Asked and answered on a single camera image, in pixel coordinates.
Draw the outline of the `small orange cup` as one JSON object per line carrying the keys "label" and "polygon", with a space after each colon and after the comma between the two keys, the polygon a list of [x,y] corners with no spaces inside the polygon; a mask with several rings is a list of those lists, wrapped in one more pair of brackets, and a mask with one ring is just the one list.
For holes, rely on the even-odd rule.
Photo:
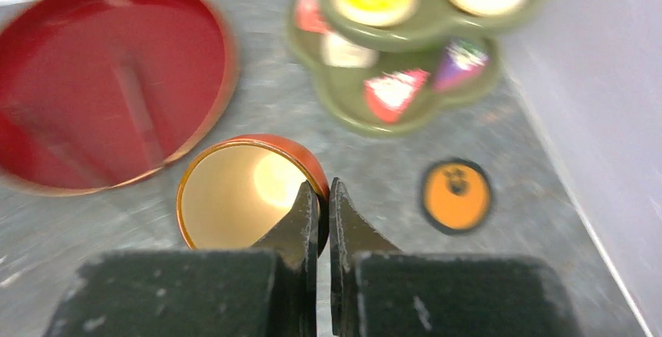
{"label": "small orange cup", "polygon": [[238,249],[258,242],[294,205],[307,181],[318,197],[318,251],[329,235],[329,182],[312,152],[274,134],[230,138],[202,151],[184,172],[176,216],[193,249]]}

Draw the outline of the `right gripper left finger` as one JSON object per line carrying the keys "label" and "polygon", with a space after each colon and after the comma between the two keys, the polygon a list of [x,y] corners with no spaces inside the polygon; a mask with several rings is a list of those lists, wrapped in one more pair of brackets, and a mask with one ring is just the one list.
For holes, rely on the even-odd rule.
{"label": "right gripper left finger", "polygon": [[48,336],[314,336],[318,198],[241,250],[114,250],[77,270]]}

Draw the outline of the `orange smiley coaster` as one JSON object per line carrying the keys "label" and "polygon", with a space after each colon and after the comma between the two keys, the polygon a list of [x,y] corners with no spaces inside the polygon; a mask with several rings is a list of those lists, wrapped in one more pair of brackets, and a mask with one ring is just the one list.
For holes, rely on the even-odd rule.
{"label": "orange smiley coaster", "polygon": [[418,202],[428,223],[452,236],[480,227],[493,210],[495,197],[490,177],[478,163],[446,158],[422,173]]}

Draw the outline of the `pink roll cake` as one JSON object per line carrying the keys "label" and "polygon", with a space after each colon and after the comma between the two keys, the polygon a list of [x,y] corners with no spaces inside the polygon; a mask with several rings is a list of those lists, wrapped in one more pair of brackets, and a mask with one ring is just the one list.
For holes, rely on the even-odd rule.
{"label": "pink roll cake", "polygon": [[295,0],[294,23],[300,30],[311,33],[325,34],[329,30],[319,10],[318,0]]}

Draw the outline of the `purple triangle cake slice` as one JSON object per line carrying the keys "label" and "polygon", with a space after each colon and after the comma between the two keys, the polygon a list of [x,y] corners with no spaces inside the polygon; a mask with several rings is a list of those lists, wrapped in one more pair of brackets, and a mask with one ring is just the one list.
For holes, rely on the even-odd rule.
{"label": "purple triangle cake slice", "polygon": [[464,38],[452,38],[444,49],[436,71],[436,91],[455,88],[459,83],[482,72],[489,61],[486,48]]}

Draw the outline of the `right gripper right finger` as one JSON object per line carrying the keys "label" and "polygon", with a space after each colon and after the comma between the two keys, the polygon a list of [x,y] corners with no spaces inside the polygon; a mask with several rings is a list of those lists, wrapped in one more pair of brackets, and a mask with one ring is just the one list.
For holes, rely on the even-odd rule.
{"label": "right gripper right finger", "polygon": [[329,194],[330,304],[337,336],[580,336],[558,274],[522,255],[408,254]]}

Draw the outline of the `pink strawberry cake slice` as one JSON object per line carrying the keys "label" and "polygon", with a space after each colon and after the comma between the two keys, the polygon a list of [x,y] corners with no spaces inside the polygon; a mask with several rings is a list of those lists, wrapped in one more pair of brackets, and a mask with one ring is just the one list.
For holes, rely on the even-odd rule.
{"label": "pink strawberry cake slice", "polygon": [[383,122],[397,122],[420,88],[426,84],[429,75],[423,69],[408,69],[383,73],[365,80],[368,108]]}

